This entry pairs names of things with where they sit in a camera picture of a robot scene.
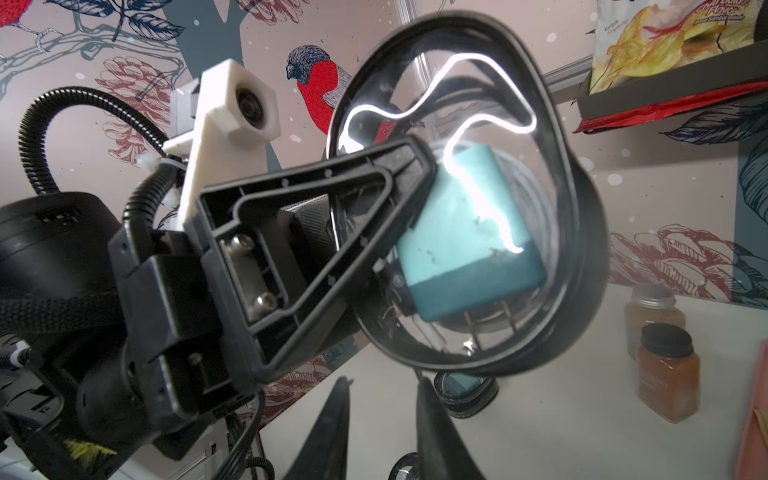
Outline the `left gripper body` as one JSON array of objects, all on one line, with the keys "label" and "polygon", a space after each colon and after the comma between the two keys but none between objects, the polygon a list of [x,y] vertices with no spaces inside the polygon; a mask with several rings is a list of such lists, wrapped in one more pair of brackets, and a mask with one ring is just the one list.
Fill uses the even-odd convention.
[{"label": "left gripper body", "polygon": [[79,424],[112,450],[153,443],[165,456],[183,456],[209,424],[251,397],[227,372],[199,258],[187,249],[139,254],[124,230],[109,254],[126,337],[82,380]]}]

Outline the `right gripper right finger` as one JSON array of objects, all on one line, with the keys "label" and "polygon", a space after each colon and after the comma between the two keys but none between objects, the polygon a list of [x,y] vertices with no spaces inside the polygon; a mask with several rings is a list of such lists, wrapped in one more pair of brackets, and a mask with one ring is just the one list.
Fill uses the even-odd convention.
[{"label": "right gripper right finger", "polygon": [[421,479],[484,479],[427,377],[418,382],[416,431]]}]

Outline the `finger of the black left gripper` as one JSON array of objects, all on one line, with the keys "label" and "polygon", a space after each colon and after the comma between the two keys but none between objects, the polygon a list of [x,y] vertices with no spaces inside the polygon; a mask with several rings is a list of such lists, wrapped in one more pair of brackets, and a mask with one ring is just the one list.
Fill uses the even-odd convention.
[{"label": "finger of the black left gripper", "polygon": [[204,189],[185,224],[236,384],[267,384],[357,328],[349,308],[418,217],[437,162],[407,136]]}]

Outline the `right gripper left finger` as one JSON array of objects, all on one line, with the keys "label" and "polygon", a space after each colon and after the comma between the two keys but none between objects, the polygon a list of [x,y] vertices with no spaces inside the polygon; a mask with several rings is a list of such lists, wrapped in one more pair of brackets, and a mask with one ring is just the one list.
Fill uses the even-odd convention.
[{"label": "right gripper left finger", "polygon": [[334,384],[304,445],[284,476],[285,480],[344,480],[350,424],[351,381]]}]

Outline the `clear pouch black zipper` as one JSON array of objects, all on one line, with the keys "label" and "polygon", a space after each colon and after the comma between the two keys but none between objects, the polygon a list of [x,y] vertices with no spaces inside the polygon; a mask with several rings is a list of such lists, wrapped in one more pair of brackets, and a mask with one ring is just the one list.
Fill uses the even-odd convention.
[{"label": "clear pouch black zipper", "polygon": [[478,414],[497,396],[499,384],[495,378],[463,373],[438,373],[433,386],[448,414],[466,419]]}]

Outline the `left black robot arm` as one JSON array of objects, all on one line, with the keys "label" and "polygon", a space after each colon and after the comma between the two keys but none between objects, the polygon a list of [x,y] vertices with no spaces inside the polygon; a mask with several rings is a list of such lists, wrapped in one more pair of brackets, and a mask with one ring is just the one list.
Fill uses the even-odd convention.
[{"label": "left black robot arm", "polygon": [[50,479],[107,479],[209,425],[347,333],[437,162],[408,136],[204,188],[181,231],[79,192],[1,210],[1,434]]}]

